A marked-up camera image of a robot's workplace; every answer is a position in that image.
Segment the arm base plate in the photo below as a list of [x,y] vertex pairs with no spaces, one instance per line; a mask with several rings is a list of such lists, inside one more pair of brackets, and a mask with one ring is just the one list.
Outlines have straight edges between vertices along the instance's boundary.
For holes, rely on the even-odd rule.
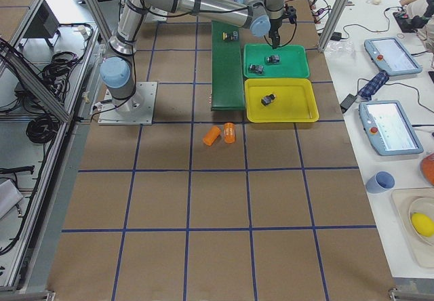
[[115,108],[112,102],[103,104],[98,114],[99,125],[151,125],[157,82],[137,82],[136,93],[125,104]]

